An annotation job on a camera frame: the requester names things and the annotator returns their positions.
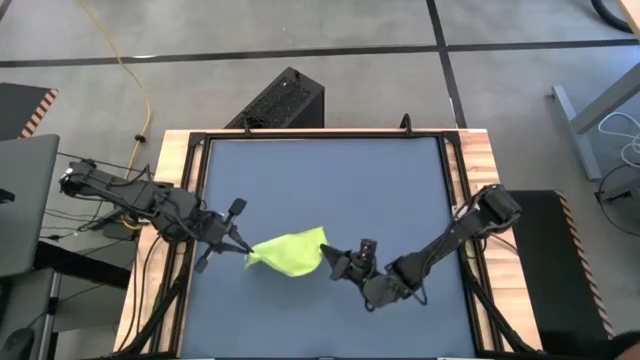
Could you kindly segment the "black mat with striped edge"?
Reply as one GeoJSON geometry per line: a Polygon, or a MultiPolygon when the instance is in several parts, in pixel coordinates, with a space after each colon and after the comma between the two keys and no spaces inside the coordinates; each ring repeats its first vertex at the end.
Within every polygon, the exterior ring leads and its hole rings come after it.
{"type": "Polygon", "coordinates": [[[567,201],[554,190],[511,190],[513,233],[543,350],[595,357],[614,336],[567,201]]]}
{"type": "Polygon", "coordinates": [[[0,83],[0,141],[33,136],[57,96],[57,89],[0,83]]]}

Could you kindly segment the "wooden desk corner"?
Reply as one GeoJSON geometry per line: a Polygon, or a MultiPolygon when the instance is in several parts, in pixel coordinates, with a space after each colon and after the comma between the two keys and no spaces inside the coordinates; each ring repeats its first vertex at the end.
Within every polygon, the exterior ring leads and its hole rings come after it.
{"type": "Polygon", "coordinates": [[[616,0],[633,34],[640,40],[640,0],[616,0]]]}

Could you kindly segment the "black desk beam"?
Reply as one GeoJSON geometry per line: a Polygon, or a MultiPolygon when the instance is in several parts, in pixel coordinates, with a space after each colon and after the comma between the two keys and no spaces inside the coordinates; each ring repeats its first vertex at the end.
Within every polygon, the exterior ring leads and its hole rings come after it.
{"type": "Polygon", "coordinates": [[[128,288],[131,276],[131,271],[126,268],[45,242],[39,242],[37,245],[33,268],[35,270],[53,269],[63,275],[119,289],[128,288]]]}

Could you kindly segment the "black computer tower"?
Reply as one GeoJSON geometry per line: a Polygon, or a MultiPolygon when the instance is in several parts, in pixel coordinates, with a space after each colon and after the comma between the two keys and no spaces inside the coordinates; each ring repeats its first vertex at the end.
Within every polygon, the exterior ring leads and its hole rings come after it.
{"type": "Polygon", "coordinates": [[[252,129],[323,128],[325,87],[298,70],[287,67],[226,126],[243,129],[253,117],[252,129]]]}

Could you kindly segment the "black computer mouse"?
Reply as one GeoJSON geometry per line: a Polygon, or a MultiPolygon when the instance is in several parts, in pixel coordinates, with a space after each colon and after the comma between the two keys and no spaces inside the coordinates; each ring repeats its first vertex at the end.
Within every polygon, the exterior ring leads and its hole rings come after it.
{"type": "Polygon", "coordinates": [[[12,332],[0,348],[0,360],[29,360],[35,339],[30,328],[12,332]]]}

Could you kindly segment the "lime green terry towel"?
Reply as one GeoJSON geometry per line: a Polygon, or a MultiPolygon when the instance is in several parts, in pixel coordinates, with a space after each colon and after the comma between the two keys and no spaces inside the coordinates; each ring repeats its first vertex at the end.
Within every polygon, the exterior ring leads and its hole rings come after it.
{"type": "Polygon", "coordinates": [[[306,276],[323,261],[322,245],[328,245],[322,226],[287,233],[255,245],[246,256],[245,268],[262,263],[288,277],[306,276]]]}

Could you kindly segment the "grey metal desk frame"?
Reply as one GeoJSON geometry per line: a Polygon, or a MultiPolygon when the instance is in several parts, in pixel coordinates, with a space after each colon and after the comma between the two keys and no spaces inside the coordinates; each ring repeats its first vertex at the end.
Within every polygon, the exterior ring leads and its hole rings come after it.
{"type": "Polygon", "coordinates": [[[569,143],[588,180],[601,179],[602,172],[587,132],[639,92],[640,63],[632,67],[580,112],[574,109],[563,86],[551,87],[550,95],[554,100],[560,121],[565,127],[569,143]]]}

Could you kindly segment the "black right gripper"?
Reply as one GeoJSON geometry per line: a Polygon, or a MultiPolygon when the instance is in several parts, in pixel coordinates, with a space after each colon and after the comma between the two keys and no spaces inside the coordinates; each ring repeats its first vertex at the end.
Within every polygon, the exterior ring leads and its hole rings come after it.
{"type": "Polygon", "coordinates": [[[326,244],[320,249],[331,267],[331,280],[340,280],[344,275],[346,280],[362,288],[378,274],[376,247],[376,241],[362,239],[358,250],[342,251],[326,244]]]}

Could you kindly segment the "person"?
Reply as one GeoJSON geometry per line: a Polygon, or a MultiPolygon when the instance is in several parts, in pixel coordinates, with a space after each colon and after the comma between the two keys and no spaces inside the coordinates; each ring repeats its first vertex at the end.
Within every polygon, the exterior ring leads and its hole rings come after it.
{"type": "Polygon", "coordinates": [[[619,334],[614,341],[616,353],[613,360],[640,360],[640,330],[619,334]]]}

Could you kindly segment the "grey laptop lid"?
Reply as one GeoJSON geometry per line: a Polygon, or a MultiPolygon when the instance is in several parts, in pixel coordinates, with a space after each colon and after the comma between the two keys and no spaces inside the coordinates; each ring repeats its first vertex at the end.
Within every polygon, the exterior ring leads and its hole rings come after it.
{"type": "Polygon", "coordinates": [[[30,271],[59,146],[57,135],[0,141],[0,278],[30,271]]]}

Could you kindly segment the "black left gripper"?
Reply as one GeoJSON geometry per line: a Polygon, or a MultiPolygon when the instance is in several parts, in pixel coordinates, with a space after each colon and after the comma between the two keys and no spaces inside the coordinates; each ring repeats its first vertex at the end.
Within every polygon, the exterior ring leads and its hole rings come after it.
{"type": "Polygon", "coordinates": [[[242,213],[247,202],[242,198],[236,198],[231,204],[226,219],[215,211],[199,211],[192,217],[191,232],[195,240],[211,244],[200,256],[194,270],[203,273],[213,253],[235,252],[250,254],[252,248],[244,241],[235,224],[236,218],[242,213]],[[227,235],[236,244],[222,243],[227,235]]]}

